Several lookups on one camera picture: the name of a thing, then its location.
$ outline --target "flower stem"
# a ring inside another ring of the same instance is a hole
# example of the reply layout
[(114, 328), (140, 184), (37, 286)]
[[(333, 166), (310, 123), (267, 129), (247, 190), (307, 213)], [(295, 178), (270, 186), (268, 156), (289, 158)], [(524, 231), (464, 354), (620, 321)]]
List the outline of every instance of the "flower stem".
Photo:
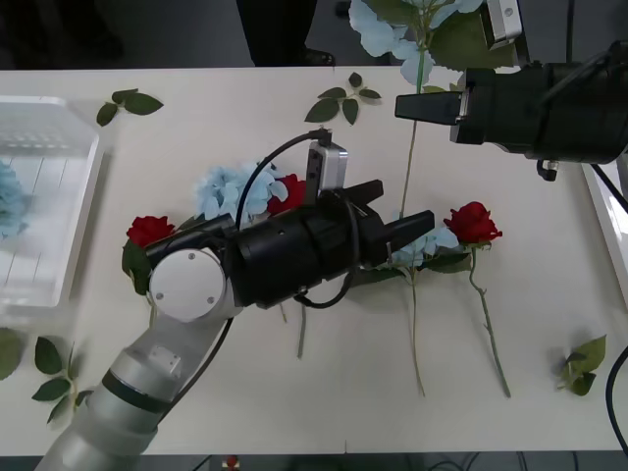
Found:
[(79, 391), (77, 390), (77, 385), (70, 378), (68, 372), (66, 372), (66, 380), (70, 382), (70, 404), (72, 405), (73, 412), (77, 411), (77, 397), (79, 396)]
[[(423, 69), (425, 67), (425, 53), (419, 48), (419, 71), (416, 78), (416, 92), (421, 93), (423, 87)], [(408, 167), (405, 171), (405, 184), (403, 186), (403, 198), (401, 198), (401, 212), (399, 213), (399, 219), (403, 217), (405, 211), (405, 200), (408, 196), (408, 187), (410, 185), (410, 171), (412, 170), (412, 154), (414, 153), (414, 141), (416, 139), (416, 125), (415, 121), (412, 123), (412, 138), (410, 139), (410, 152), (408, 153)]]
[(298, 358), (299, 360), (303, 357), (306, 324), (307, 324), (307, 312), (305, 311), (305, 306), (301, 304), (301, 329), (298, 333), (298, 350), (296, 353), (296, 358)]
[(284, 310), (284, 304), (282, 302), (279, 303), (279, 308), (282, 311), (282, 317), (284, 318), (284, 324), (288, 323), (288, 317), (286, 317), (286, 311)]
[(497, 344), (495, 342), (495, 333), (493, 332), (493, 325), (491, 324), (491, 316), (489, 316), (489, 306), (487, 305), (487, 300), (485, 298), (486, 290), (478, 287), (473, 281), (473, 275), (475, 274), (475, 268), (477, 266), (477, 248), (471, 249), (471, 272), (469, 273), (469, 283), (473, 287), (475, 291), (480, 295), (480, 300), (482, 301), (482, 309), (484, 309), (484, 317), (486, 318), (487, 324), (486, 328), (489, 331), (489, 336), (491, 337), (491, 349), (493, 350), (493, 358), (495, 359), (495, 364), (497, 366), (497, 372), (499, 373), (499, 379), (501, 380), (501, 386), (503, 387), (503, 392), (506, 394), (506, 397), (510, 398), (510, 388), (508, 387), (508, 382), (506, 381), (506, 377), (503, 374), (503, 369), (501, 368), (501, 362), (499, 361), (499, 355), (497, 353)]
[(423, 381), (421, 381), (421, 373), (419, 372), (419, 359), (417, 357), (417, 351), (416, 351), (416, 284), (415, 284), (415, 277), (416, 277), (416, 270), (414, 270), (414, 268), (410, 267), (407, 269), (408, 270), (408, 274), (410, 275), (410, 281), (412, 283), (412, 305), (413, 305), (413, 313), (412, 313), (412, 324), (411, 324), (411, 329), (412, 329), (412, 335), (410, 337), (411, 342), (412, 342), (412, 361), (414, 362), (414, 374), (416, 375), (416, 385), (419, 388), (419, 393), (421, 393), (421, 395), (423, 395), (423, 397), (425, 397), (425, 389), (423, 388)]

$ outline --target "plastic tray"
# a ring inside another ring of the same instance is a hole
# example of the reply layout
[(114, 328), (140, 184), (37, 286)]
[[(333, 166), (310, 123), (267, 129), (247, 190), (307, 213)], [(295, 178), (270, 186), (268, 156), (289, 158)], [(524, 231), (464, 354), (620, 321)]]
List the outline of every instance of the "plastic tray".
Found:
[(0, 96), (0, 159), (27, 195), (26, 227), (0, 241), (0, 302), (68, 297), (102, 149), (95, 127), (60, 98)]

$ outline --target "green leaf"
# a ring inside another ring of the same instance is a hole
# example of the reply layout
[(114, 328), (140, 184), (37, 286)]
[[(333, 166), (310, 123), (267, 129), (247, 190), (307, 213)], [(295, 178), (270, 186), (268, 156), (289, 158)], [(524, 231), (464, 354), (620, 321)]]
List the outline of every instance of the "green leaf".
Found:
[(360, 96), (363, 96), (364, 98), (371, 98), (373, 100), (377, 100), (379, 98), (382, 98), (382, 95), (380, 95), (377, 91), (375, 90), (371, 90), (369, 88), (362, 88), (358, 94)]
[(349, 83), (353, 88), (357, 88), (362, 84), (362, 76), (354, 72), (349, 76)]
[(69, 362), (68, 365), (68, 378), (71, 380), (75, 380), (79, 377), (80, 370), (82, 368), (82, 362), (84, 359), (84, 355), (79, 352), (72, 358), (72, 362)]
[(8, 378), (20, 366), (24, 344), (20, 334), (12, 329), (0, 329), (0, 381)]
[(573, 353), (571, 353), (567, 359), (565, 360), (565, 364), (567, 363), (571, 363), (572, 361), (582, 361), (582, 360), (586, 360), (587, 357), (585, 355), (583, 355), (582, 353), (576, 353), (575, 351)]
[(346, 98), (346, 91), (344, 91), (344, 88), (340, 88), (339, 86), (335, 87), (335, 88), (330, 88), (327, 91), (324, 91), (323, 93), (321, 93), (320, 95), (318, 95), (319, 98)]
[(384, 280), (389, 280), (396, 277), (405, 277), (403, 272), (397, 270), (397, 268), (377, 268), (373, 270), (360, 269), (355, 273), (351, 287), (360, 287), (362, 285), (372, 285), (373, 283), (379, 283)]
[(419, 9), (403, 0), (365, 0), (378, 17), (391, 25), (418, 26)]
[(444, 91), (446, 91), (444, 88), (434, 85), (425, 85), (423, 87), (423, 93), (443, 93)]
[(111, 95), (111, 99), (114, 100), (114, 103), (118, 103), (119, 105), (122, 105), (125, 100), (129, 97), (129, 95), (133, 95), (134, 93), (137, 93), (138, 88), (133, 88), (131, 90), (119, 90), (119, 91), (114, 91), (113, 95)]
[(57, 400), (69, 390), (70, 382), (68, 380), (65, 378), (55, 378), (41, 385), (32, 398), (40, 402)]
[(134, 115), (146, 116), (159, 110), (164, 104), (144, 93), (133, 93), (125, 100), (125, 110)]
[(122, 250), (122, 270), (131, 278), (135, 292), (145, 296), (151, 267), (146, 251), (130, 239)]
[(454, 13), (435, 31), (430, 54), (439, 66), (465, 71), (468, 68), (496, 69), (512, 66), (513, 45), (490, 51), (484, 38), (479, 13)]
[(580, 396), (587, 395), (587, 393), (591, 390), (591, 386), (593, 385), (595, 378), (595, 373), (584, 373), (580, 378), (573, 382), (571, 387), (569, 387), (569, 390)]
[(438, 273), (468, 272), (471, 270), (471, 254), (439, 255), (431, 260), (424, 261), (423, 267)]
[(92, 390), (81, 391), (77, 395), (77, 400), (75, 400), (75, 407), (79, 407), (84, 400), (91, 396), (93, 393)]
[(56, 375), (63, 369), (61, 355), (55, 344), (46, 337), (39, 337), (35, 346), (35, 366), (44, 375)]
[(591, 373), (596, 370), (606, 356), (606, 336), (583, 343), (573, 350), (573, 353), (584, 355), (582, 360), (572, 360), (571, 368), (581, 373)]
[(69, 404), (70, 404), (70, 398), (67, 395), (63, 396), (61, 400), (57, 402), (57, 404), (50, 411), (50, 415), (48, 416), (48, 422), (46, 422), (46, 424), (49, 424), (50, 422), (55, 420), (57, 417), (61, 417), (63, 413), (66, 411), (66, 409), (68, 408)]
[(96, 116), (96, 123), (98, 123), (100, 126), (107, 126), (109, 123), (111, 123), (111, 120), (114, 119), (116, 113), (118, 113), (118, 105), (114, 103), (105, 103), (98, 111), (98, 115)]
[(340, 105), (337, 100), (324, 98), (315, 104), (305, 117), (305, 123), (325, 123), (338, 114)]
[(359, 105), (357, 104), (357, 100), (348, 98), (342, 101), (342, 112), (344, 113), (346, 120), (349, 121), (349, 124), (352, 126), (355, 124), (355, 120), (357, 120), (358, 109)]

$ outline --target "silver robot arm segment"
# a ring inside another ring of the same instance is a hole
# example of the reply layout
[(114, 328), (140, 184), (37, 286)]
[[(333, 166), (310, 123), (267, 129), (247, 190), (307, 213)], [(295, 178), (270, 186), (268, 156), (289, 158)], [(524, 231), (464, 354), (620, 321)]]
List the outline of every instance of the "silver robot arm segment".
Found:
[(151, 326), (125, 348), (36, 471), (132, 469), (227, 319), (241, 312), (210, 250), (180, 250), (155, 268)]

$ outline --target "leaf sprig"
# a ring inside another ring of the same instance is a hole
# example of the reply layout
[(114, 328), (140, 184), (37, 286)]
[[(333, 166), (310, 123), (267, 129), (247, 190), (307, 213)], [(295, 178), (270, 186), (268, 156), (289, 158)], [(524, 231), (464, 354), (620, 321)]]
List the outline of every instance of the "leaf sprig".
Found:
[(35, 366), (44, 375), (53, 377), (32, 396), (33, 400), (39, 402), (57, 401), (48, 416), (48, 424), (66, 412), (70, 405), (76, 411), (92, 393), (91, 390), (77, 390), (75, 379), (79, 375), (80, 355), (74, 356), (74, 347), (64, 365), (55, 344), (45, 337), (39, 337), (35, 346)]
[(583, 343), (575, 348), (565, 360), (560, 372), (560, 390), (570, 390), (580, 396), (591, 390), (596, 374), (606, 356), (606, 336)]
[(0, 381), (7, 379), (20, 366), (24, 342), (13, 329), (0, 329)]
[(354, 72), (349, 77), (352, 93), (346, 94), (344, 88), (336, 86), (324, 91), (305, 117), (306, 123), (326, 123), (333, 119), (342, 107), (342, 113), (350, 125), (354, 125), (359, 112), (359, 102), (354, 97), (360, 97), (364, 103), (374, 104), (374, 100), (382, 98), (377, 91), (363, 85), (362, 76)]
[(164, 106), (158, 99), (145, 93), (139, 93), (138, 88), (114, 91), (111, 99), (113, 103), (106, 102), (98, 111), (96, 123), (100, 126), (104, 127), (111, 123), (121, 108), (134, 115), (146, 116)]

